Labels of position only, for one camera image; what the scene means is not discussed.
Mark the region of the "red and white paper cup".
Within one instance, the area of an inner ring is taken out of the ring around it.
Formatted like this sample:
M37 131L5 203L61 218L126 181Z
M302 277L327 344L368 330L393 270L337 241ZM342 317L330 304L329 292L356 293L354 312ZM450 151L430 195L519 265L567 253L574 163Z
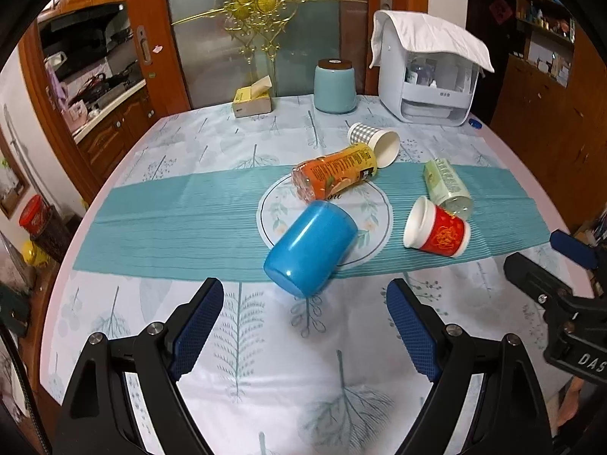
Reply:
M458 258L466 251L470 237L467 221L451 215L426 196L420 196L407 217L402 242L406 249Z

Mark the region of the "grey checked paper cup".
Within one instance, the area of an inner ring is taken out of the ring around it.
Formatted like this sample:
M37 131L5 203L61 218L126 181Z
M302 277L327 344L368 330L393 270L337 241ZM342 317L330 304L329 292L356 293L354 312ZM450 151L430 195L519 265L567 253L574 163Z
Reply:
M353 123L348 129L348 140L351 144L363 143L370 147L377 159L378 168L387 168L398 157L400 138L391 129L379 129L361 122Z

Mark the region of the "blue plastic cup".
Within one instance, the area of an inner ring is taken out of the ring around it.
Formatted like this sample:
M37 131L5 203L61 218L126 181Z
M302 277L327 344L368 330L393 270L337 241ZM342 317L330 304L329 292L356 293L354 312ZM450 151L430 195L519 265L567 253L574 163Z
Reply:
M352 217L335 204L316 200L273 246L263 271L297 298L310 298L325 286L357 237Z

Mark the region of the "green drink bottle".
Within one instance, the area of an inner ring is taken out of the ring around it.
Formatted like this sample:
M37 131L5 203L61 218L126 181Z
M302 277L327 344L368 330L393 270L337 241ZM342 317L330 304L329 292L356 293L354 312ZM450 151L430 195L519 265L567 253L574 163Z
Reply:
M467 221L472 215L472 197L455 171L445 158L435 158L424 165L424 180L429 199L451 215Z

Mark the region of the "dark wooden shelf unit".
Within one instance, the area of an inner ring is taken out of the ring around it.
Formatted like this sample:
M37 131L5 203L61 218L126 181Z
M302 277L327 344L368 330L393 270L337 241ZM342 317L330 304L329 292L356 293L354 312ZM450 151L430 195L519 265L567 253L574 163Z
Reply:
M575 231L606 207L606 65L563 0L468 0L494 73L472 111Z

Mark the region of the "blue bottle cap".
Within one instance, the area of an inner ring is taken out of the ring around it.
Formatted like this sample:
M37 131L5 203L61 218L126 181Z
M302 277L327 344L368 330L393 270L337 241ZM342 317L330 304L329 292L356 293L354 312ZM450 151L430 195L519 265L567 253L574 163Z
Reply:
M481 129L483 127L483 124L475 119L475 118L470 118L468 119L468 123L474 128L474 129Z

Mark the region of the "red container with lid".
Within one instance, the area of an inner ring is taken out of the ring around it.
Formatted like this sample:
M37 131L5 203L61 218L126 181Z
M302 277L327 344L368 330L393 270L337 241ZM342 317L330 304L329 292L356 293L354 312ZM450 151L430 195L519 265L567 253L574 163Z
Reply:
M19 217L20 227L30 235L37 236L50 218L50 207L40 194L30 198Z

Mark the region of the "teal table runner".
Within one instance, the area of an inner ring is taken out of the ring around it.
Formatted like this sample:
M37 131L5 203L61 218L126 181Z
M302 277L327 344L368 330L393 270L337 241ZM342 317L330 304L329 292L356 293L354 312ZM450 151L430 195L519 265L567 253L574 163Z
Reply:
M471 239L464 261L510 254L549 239L535 201L510 171L461 165L458 175L473 199ZM74 266L80 271L201 281L262 282L270 249L256 222L258 203L287 166L166 178L112 189L91 223ZM393 230L384 249L341 278L448 266L452 259L434 256L402 243L412 205L426 191L418 163L396 162L373 179L389 198Z

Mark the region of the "white countertop appliance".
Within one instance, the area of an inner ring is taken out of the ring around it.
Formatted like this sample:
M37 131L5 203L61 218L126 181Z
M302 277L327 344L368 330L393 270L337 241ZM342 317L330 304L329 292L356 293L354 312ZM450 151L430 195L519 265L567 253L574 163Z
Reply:
M477 79L487 72L452 53L408 52L395 28L383 31L379 97L400 121L460 126L467 118Z

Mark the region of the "orange drink bottle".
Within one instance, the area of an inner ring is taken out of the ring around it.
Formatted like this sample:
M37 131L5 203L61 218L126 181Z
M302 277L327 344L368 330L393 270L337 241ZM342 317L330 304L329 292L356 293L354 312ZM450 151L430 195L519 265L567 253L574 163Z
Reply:
M297 196L305 203L327 200L368 178L379 168L370 146L357 143L329 155L306 160L291 173Z

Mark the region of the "white cloth on appliance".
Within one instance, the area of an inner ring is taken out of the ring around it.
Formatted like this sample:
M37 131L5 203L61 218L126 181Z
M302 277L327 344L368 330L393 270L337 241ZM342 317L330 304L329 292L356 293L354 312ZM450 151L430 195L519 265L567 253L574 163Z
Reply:
M408 52L446 52L477 64L494 73L487 45L464 28L428 13L378 10L373 13L373 34L370 37L371 58L368 68L381 66L384 27L390 23L400 45Z

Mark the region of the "teal canister brown lid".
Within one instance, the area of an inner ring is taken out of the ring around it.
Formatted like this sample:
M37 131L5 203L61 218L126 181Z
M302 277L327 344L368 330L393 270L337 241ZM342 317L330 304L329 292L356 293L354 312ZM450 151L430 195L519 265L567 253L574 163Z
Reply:
M356 108L355 70L351 61L318 61L314 74L314 106L329 114L346 114Z

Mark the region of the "yellow tissue box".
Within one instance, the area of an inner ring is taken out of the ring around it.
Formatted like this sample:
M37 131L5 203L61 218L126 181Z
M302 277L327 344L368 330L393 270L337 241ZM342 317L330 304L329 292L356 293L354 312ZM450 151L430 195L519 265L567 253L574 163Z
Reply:
M255 81L249 86L240 87L234 94L231 103L234 117L243 118L254 115L270 113L273 110L270 90L273 84L270 76Z

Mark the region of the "wooden kitchen cabinet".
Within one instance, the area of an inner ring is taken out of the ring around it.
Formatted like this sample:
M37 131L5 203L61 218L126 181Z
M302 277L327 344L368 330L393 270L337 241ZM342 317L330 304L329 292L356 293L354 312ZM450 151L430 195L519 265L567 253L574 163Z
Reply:
M46 140L85 202L155 122L190 108L168 0L52 0L17 49Z

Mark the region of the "gold door ornament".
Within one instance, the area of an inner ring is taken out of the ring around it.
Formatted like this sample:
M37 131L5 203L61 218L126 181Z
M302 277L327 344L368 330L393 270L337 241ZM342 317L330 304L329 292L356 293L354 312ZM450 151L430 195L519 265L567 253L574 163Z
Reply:
M168 0L187 78L234 63L266 73L342 58L362 70L367 0Z

